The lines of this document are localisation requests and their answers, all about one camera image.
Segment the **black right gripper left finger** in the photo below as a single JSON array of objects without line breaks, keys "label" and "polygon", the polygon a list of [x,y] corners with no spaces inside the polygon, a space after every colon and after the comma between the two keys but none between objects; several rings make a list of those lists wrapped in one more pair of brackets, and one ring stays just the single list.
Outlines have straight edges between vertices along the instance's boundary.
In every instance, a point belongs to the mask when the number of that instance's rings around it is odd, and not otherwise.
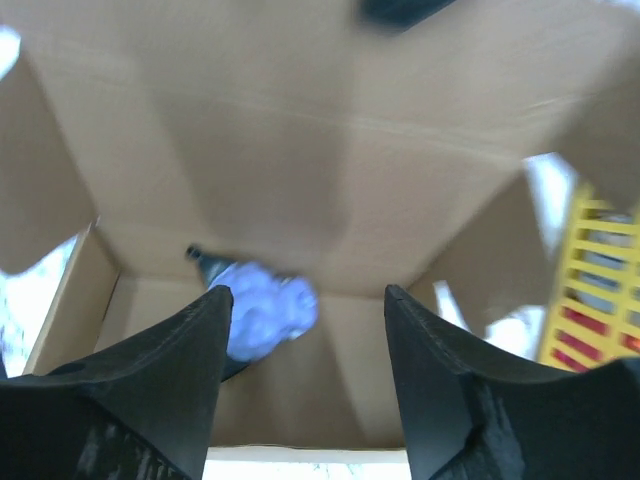
[{"label": "black right gripper left finger", "polygon": [[95,354],[2,380],[2,478],[201,478],[232,305],[218,286]]}]

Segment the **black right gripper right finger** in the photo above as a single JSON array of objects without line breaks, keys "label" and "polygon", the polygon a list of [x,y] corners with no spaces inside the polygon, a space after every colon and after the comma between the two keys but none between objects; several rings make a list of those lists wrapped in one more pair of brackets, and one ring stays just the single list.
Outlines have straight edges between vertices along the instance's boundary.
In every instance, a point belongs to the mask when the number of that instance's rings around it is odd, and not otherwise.
[{"label": "black right gripper right finger", "polygon": [[501,350],[386,288],[389,356],[415,479],[635,479],[639,362],[584,373]]}]

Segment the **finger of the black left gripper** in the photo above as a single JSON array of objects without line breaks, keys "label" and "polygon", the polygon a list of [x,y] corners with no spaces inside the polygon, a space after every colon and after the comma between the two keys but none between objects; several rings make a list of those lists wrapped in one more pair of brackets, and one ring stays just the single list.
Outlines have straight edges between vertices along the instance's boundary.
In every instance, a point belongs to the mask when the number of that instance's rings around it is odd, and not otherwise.
[{"label": "finger of the black left gripper", "polygon": [[360,15],[376,25],[410,28],[435,15],[454,0],[363,0]]}]

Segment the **brown cardboard express box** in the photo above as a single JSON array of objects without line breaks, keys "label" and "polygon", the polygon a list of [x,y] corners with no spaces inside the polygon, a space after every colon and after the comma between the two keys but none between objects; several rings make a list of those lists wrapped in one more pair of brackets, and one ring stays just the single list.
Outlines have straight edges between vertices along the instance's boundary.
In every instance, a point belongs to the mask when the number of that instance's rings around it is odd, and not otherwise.
[{"label": "brown cardboard express box", "polygon": [[80,239],[25,371],[163,320],[191,244],[308,276],[320,318],[224,386],[214,445],[395,449],[389,284],[472,323],[543,300],[522,174],[639,50],[614,1],[457,1],[394,34],[354,1],[5,1],[1,267]]}]

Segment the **purple sheep toy figure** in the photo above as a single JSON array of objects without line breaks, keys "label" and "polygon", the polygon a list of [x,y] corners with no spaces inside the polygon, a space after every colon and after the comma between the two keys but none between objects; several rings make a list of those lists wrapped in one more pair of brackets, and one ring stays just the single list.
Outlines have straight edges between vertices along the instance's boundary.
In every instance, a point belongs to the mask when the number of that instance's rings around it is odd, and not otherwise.
[{"label": "purple sheep toy figure", "polygon": [[207,289],[226,286],[233,296],[224,381],[316,324],[319,297],[306,277],[280,275],[260,262],[233,260],[195,244],[185,256],[197,265]]}]

